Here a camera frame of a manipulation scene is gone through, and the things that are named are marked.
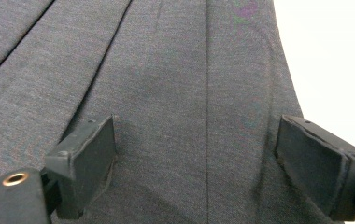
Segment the gray fabric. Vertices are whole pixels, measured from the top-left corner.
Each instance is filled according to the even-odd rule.
[[[126,4],[57,1],[8,57],[0,173],[39,167],[64,133],[112,113],[111,185],[74,222],[331,223],[274,157],[280,115],[302,114],[272,1],[134,1],[106,52]]]
[[[44,164],[128,3],[57,1],[0,67],[0,174]]]
[[[0,0],[0,63],[23,39],[51,0]]]

